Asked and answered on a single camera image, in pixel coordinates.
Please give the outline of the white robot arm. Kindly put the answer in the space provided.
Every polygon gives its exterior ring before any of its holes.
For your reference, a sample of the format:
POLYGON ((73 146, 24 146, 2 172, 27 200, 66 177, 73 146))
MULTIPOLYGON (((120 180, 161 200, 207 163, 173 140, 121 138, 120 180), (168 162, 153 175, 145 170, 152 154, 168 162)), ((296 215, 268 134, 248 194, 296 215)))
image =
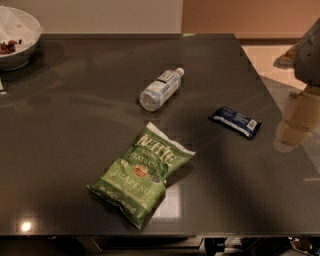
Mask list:
POLYGON ((306 87, 288 97, 273 143, 279 152, 292 151, 320 125, 320 18, 298 42, 294 75, 306 87))

